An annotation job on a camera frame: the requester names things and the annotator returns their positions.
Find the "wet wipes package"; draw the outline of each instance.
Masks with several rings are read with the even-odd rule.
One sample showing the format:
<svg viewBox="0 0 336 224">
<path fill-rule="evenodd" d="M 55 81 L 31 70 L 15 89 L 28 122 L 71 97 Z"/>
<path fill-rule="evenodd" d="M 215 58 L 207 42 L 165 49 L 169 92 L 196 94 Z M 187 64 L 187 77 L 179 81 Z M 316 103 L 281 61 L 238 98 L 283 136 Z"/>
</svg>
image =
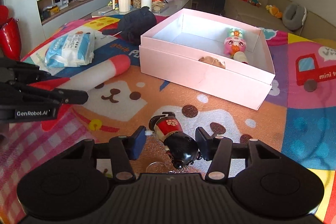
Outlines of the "wet wipes package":
<svg viewBox="0 0 336 224">
<path fill-rule="evenodd" d="M 79 67 L 90 64 L 94 57 L 95 34 L 66 34 L 56 38 L 45 54 L 48 67 Z"/>
</svg>

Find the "play mat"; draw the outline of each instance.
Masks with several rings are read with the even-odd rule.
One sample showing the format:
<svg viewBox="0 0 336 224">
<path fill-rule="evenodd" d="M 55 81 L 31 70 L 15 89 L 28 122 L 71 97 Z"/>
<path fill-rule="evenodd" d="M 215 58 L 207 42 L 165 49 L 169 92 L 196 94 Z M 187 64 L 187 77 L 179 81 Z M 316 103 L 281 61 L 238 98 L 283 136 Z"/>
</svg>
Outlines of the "play mat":
<svg viewBox="0 0 336 224">
<path fill-rule="evenodd" d="M 119 19 L 113 16 L 70 22 L 52 37 L 95 30 L 95 58 L 88 67 L 119 54 L 129 56 L 131 67 L 91 90 L 88 102 L 74 106 L 49 132 L 42 131 L 40 122 L 11 125 L 8 144 L 0 147 L 0 216 L 5 224 L 17 223 L 24 216 L 16 198 L 16 185 L 24 174 L 85 138 L 107 142 L 117 135 L 131 135 L 162 111 L 175 112 L 184 132 L 192 137 L 196 127 L 202 126 L 210 135 L 223 135 L 234 142 L 257 138 L 309 168 L 325 185 L 315 215 L 325 223 L 336 224 L 336 51 L 328 48 L 335 46 L 263 29 L 276 76 L 269 95 L 255 111 L 141 74 L 138 47 L 100 32 L 116 28 Z M 51 39 L 24 61 L 42 65 Z M 67 68 L 53 74 L 71 77 L 86 68 Z M 309 93 L 297 81 L 312 75 L 320 80 L 318 88 Z M 113 96 L 113 100 L 102 100 L 102 96 Z M 163 172 L 164 165 L 150 165 L 155 161 L 171 167 L 164 148 L 149 136 L 140 159 L 132 166 L 136 173 L 146 169 Z M 98 165 L 109 172 L 108 160 Z M 209 165 L 204 160 L 196 161 L 190 171 L 204 174 Z M 244 160 L 232 160 L 230 175 L 243 168 Z"/>
</svg>

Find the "gray neck pillow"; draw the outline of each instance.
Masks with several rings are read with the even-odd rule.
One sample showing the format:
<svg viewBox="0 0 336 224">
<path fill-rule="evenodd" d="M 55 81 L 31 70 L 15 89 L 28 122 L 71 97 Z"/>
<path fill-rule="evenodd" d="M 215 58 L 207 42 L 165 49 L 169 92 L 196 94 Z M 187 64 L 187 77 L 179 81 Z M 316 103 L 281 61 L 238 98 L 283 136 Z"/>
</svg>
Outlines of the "gray neck pillow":
<svg viewBox="0 0 336 224">
<path fill-rule="evenodd" d="M 305 7 L 299 6 L 295 3 L 288 5 L 283 12 L 282 22 L 287 29 L 296 31 L 303 26 L 307 14 Z"/>
</svg>

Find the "red truck print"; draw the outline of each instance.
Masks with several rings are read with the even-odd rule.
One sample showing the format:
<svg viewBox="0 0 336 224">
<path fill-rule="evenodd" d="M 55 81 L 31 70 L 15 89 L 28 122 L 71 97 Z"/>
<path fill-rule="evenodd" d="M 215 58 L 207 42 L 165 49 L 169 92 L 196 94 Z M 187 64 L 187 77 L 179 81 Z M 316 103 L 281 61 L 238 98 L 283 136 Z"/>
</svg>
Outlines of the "red truck print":
<svg viewBox="0 0 336 224">
<path fill-rule="evenodd" d="M 297 85 L 305 85 L 310 82 L 310 85 L 315 83 L 317 88 L 318 82 L 336 79 L 336 65 L 319 68 L 315 54 L 300 56 L 295 65 Z"/>
</svg>

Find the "pink box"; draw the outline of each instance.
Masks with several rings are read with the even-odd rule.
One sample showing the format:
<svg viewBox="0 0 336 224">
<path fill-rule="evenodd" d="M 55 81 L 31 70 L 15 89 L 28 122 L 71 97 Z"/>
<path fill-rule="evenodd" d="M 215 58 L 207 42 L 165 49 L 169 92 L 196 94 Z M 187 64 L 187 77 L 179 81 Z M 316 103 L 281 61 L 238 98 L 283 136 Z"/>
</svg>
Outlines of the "pink box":
<svg viewBox="0 0 336 224">
<path fill-rule="evenodd" d="M 224 55 L 231 28 L 245 30 L 249 65 Z M 141 72 L 258 110 L 275 76 L 263 32 L 229 18 L 182 9 L 141 36 Z M 198 61 L 211 56 L 219 68 Z"/>
</svg>

